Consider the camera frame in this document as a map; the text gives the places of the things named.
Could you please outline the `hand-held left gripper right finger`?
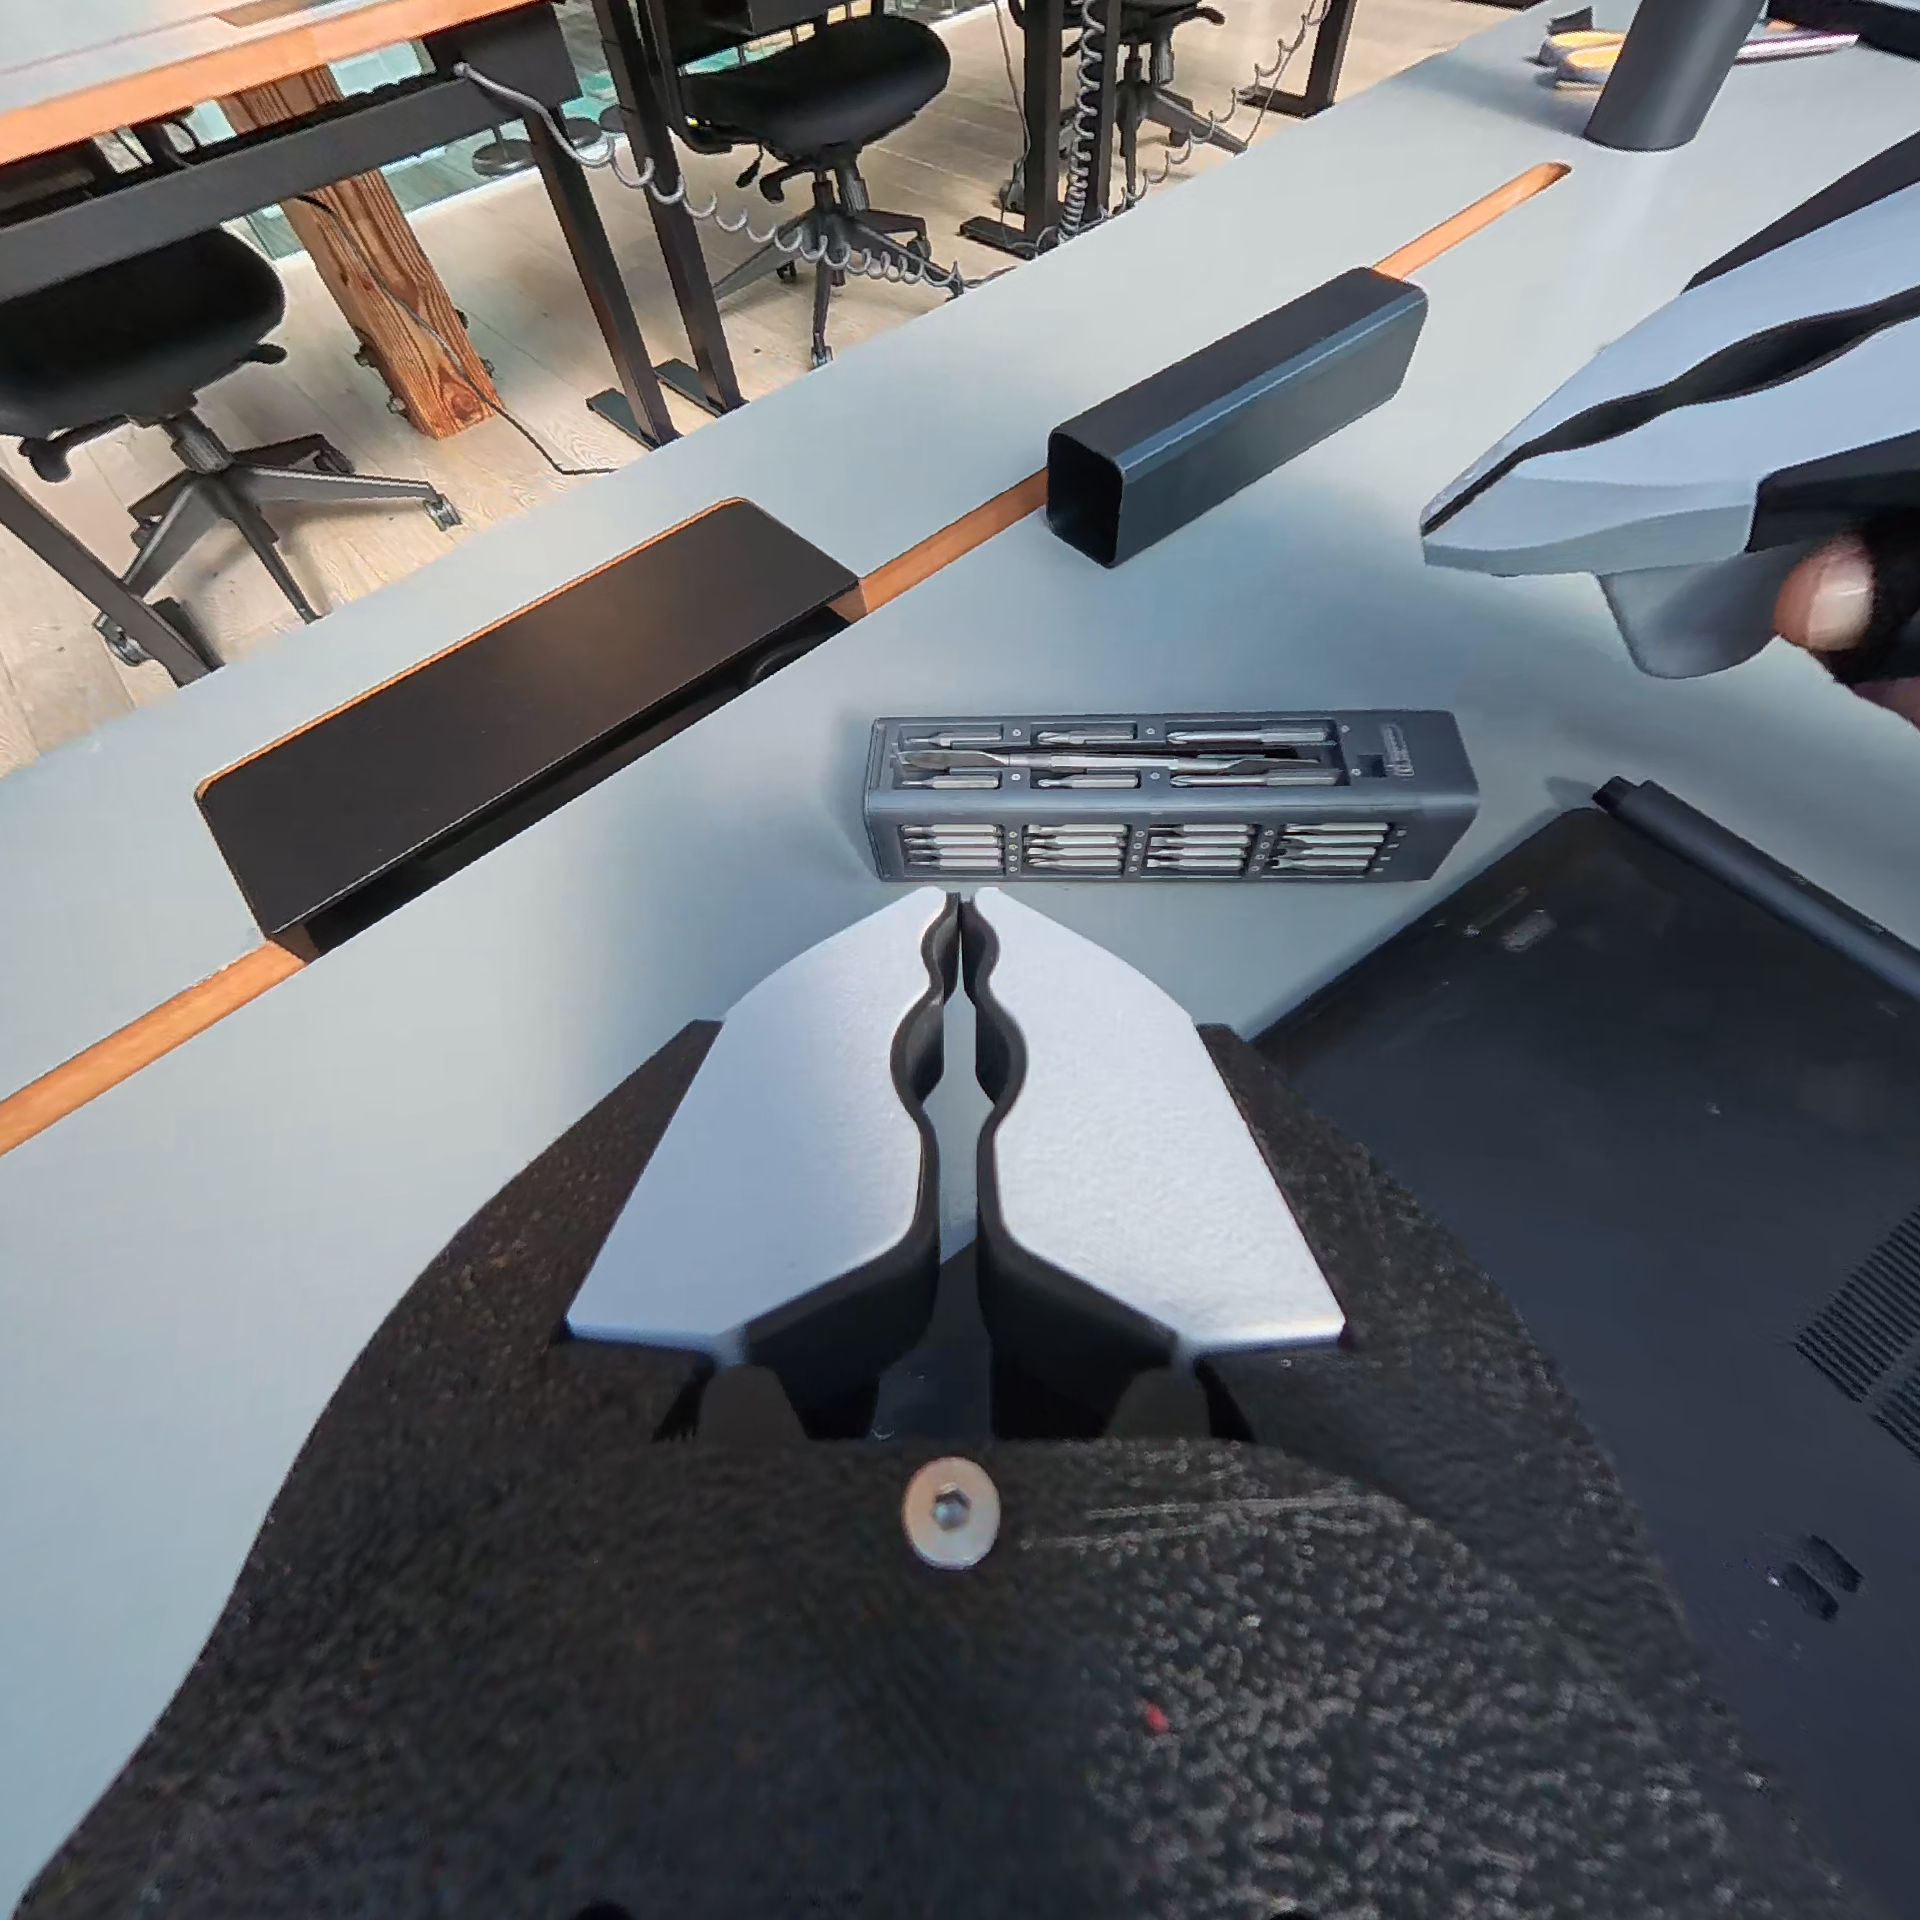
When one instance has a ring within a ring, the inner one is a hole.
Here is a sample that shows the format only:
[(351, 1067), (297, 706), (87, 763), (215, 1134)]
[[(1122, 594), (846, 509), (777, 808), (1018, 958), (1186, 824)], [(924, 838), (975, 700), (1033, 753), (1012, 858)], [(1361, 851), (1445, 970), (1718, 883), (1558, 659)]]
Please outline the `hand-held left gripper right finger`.
[(981, 1305), (1021, 1369), (1190, 1366), (1347, 1315), (1195, 1021), (1010, 891), (962, 910)]

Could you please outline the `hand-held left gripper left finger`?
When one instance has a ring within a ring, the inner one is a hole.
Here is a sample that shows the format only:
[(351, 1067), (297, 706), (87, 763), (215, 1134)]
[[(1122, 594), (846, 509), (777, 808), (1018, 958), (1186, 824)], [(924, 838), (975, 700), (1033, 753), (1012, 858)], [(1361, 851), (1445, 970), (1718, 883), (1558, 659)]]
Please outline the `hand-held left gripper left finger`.
[(958, 901), (922, 886), (743, 995), (709, 1044), (566, 1332), (777, 1373), (883, 1373), (939, 1276)]

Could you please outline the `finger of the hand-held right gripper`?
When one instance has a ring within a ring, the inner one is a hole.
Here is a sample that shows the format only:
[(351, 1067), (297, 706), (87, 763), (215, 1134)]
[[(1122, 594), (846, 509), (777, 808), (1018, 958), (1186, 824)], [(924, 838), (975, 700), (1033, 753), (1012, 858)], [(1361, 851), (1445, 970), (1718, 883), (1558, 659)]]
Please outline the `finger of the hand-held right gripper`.
[(1764, 475), (1879, 441), (1915, 443), (1915, 376), (1918, 336), (1877, 331), (1780, 387), (1535, 454), (1473, 498), (1441, 502), (1423, 558), (1513, 579), (1729, 555)]
[(1701, 270), (1482, 460), (1589, 449), (1780, 387), (1915, 320), (1918, 146), (1899, 141)]

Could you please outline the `grey screwdriver bit tray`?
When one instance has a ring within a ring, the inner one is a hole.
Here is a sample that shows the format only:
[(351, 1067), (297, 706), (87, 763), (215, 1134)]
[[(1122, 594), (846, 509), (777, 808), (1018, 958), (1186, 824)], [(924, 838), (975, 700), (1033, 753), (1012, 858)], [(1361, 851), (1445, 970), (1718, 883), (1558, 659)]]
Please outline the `grey screwdriver bit tray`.
[[(1364, 883), (1414, 883), (1441, 870), (1447, 856), (1469, 829), (1478, 814), (1478, 785), (1465, 753), (1455, 721), (1447, 712), (1314, 712), (1314, 709), (1254, 709), (1254, 712), (1095, 712), (1095, 714), (1036, 714), (1004, 712), (987, 716), (887, 716), (877, 722), (898, 722), (909, 729), (974, 729), (1010, 724), (1015, 729), (1107, 729), (1145, 724), (1150, 729), (1267, 729), (1286, 722), (1330, 722), (1348, 766), (1361, 779), (1364, 797), (1382, 801), (1409, 828), (1409, 838), (1391, 849), (1379, 874), (1364, 877), (1263, 877), (1263, 881), (1212, 881), (1227, 884), (1364, 884)], [(1081, 883), (1081, 884), (1142, 884), (1166, 890), (1178, 883), (1203, 881), (929, 881), (953, 886), (986, 883)]]

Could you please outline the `dark grey screwdriver handle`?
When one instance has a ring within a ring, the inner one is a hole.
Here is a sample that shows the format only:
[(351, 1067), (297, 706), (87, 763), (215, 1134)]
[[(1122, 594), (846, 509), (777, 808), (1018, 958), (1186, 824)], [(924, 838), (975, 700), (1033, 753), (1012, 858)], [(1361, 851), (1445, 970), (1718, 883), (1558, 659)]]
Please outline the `dark grey screwdriver handle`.
[(1898, 992), (1918, 995), (1918, 948), (1850, 902), (1817, 890), (1780, 859), (1750, 845), (1655, 782), (1609, 779), (1594, 802), (1653, 844), (1723, 883), (1777, 922), (1850, 958)]

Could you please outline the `black laptop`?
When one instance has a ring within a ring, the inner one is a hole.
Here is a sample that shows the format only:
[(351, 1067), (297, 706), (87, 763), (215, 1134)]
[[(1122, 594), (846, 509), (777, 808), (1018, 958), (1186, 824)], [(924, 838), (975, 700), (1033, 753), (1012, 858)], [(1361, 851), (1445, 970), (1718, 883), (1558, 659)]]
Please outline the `black laptop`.
[(1259, 1050), (1519, 1310), (1722, 1698), (1918, 1883), (1918, 997), (1575, 808)]

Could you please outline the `steel pry tool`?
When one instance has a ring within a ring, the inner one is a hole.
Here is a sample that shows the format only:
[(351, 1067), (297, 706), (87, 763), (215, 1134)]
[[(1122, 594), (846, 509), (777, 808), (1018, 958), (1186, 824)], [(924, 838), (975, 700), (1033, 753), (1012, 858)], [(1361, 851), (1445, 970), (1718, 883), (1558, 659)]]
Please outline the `steel pry tool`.
[(1050, 777), (1166, 776), (1225, 785), (1348, 782), (1347, 773), (1329, 761), (1273, 755), (900, 749), (897, 761), (922, 776), (1004, 771)]

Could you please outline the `black framed wooden desk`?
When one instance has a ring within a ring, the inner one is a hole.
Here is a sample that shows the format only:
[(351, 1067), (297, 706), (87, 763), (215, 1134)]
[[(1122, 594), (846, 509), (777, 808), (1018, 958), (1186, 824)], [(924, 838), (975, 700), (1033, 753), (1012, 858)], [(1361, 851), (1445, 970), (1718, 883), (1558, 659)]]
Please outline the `black framed wooden desk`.
[(518, 116), (621, 390), (615, 424), (658, 449), (678, 430), (586, 162), (522, 106), (559, 122), (579, 82), (555, 4), (5, 4), (5, 165), (276, 92), (263, 128), (27, 220), (6, 243), (5, 296)]

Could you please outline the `grey monitor stand pole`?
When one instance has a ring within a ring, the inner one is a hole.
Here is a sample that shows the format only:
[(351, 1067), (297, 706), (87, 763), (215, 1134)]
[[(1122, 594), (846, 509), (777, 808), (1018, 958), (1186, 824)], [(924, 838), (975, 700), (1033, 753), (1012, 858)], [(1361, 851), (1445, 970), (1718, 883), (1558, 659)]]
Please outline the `grey monitor stand pole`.
[(1668, 154), (1698, 133), (1762, 2), (1636, 2), (1585, 138), (1615, 154)]

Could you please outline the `set of steel screwdriver bits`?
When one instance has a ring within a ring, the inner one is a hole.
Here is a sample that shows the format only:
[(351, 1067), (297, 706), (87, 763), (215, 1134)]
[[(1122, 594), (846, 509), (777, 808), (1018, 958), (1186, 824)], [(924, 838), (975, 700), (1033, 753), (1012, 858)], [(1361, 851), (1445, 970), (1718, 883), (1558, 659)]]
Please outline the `set of steel screwdriver bits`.
[[(900, 749), (1273, 755), (1343, 785), (1170, 776), (922, 776)], [(1409, 828), (1361, 794), (1330, 722), (1275, 728), (971, 728), (870, 733), (862, 816), (876, 868), (900, 881), (1263, 881), (1379, 874)]]

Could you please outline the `dark grey metal case sleeve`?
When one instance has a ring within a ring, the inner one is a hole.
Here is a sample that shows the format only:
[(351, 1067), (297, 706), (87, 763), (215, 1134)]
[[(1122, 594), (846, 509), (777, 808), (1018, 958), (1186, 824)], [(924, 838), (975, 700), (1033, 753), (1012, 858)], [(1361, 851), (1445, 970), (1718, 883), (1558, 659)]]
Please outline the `dark grey metal case sleeve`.
[(1426, 291), (1337, 274), (1046, 436), (1046, 525), (1114, 570), (1391, 400)]

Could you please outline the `black office chair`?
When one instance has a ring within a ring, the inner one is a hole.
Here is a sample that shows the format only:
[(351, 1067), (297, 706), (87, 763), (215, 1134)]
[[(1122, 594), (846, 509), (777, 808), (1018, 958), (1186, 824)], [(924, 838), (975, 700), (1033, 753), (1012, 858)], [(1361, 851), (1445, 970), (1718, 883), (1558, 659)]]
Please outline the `black office chair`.
[(818, 8), (781, 32), (724, 22), (715, 4), (655, 4), (654, 22), (668, 46), (678, 141), (702, 155), (753, 152), (735, 187), (757, 186), (774, 205), (790, 181), (809, 184), (809, 205), (710, 288), (718, 302), (811, 267), (809, 363), (822, 368), (833, 296), (851, 278), (965, 291), (958, 272), (933, 260), (925, 220), (877, 209), (860, 172), (862, 155), (908, 128), (949, 82), (951, 60), (930, 25), (883, 4), (838, 18)]
[(2, 302), (2, 430), (44, 482), (68, 475), (75, 449), (122, 425), (158, 428), (179, 474), (130, 509), (134, 560), (111, 573), (6, 477), (5, 529), (92, 605), (94, 627), (130, 666), (158, 664), (183, 686), (217, 669), (177, 602), (149, 589), (219, 523), (259, 555), (302, 621), (319, 620), (279, 554), (267, 507), (418, 502), (449, 530), (449, 498), (414, 477), (363, 475), (322, 434), (229, 449), (198, 395), (246, 363), (271, 365), (284, 318), (276, 270), (226, 230), (204, 230)]

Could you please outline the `wooden post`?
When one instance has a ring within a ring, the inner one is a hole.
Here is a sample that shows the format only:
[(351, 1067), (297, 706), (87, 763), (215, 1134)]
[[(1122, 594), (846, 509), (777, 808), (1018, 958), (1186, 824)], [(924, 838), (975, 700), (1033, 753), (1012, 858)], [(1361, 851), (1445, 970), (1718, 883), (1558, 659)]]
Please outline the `wooden post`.
[(431, 441), (486, 420), (499, 400), (494, 380), (383, 173), (307, 187), (279, 211), (391, 406)]

